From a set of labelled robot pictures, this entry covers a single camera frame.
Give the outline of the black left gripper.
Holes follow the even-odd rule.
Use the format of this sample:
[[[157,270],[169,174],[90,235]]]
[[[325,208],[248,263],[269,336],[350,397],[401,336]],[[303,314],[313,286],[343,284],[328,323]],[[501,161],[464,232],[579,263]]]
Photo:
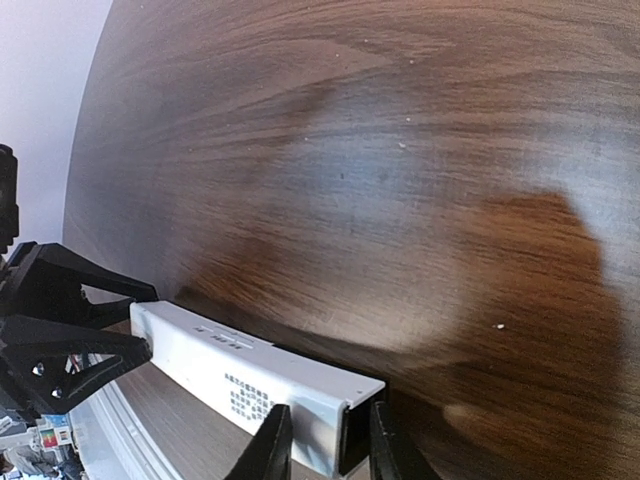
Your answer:
[[[94,304],[86,286],[123,298]],[[25,420],[66,414],[148,362],[146,340],[98,330],[157,299],[153,285],[58,243],[20,244],[1,269],[1,410]]]

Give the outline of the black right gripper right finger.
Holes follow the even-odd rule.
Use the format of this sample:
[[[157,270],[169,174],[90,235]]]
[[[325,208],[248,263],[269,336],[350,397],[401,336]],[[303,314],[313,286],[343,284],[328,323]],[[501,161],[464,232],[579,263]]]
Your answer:
[[[371,406],[369,468],[375,480],[440,480],[384,401]]]

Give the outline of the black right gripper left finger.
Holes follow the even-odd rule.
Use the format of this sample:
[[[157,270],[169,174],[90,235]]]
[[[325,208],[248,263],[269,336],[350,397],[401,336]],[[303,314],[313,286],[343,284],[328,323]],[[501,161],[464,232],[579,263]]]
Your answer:
[[[290,407],[276,404],[225,480],[289,480],[292,444]]]

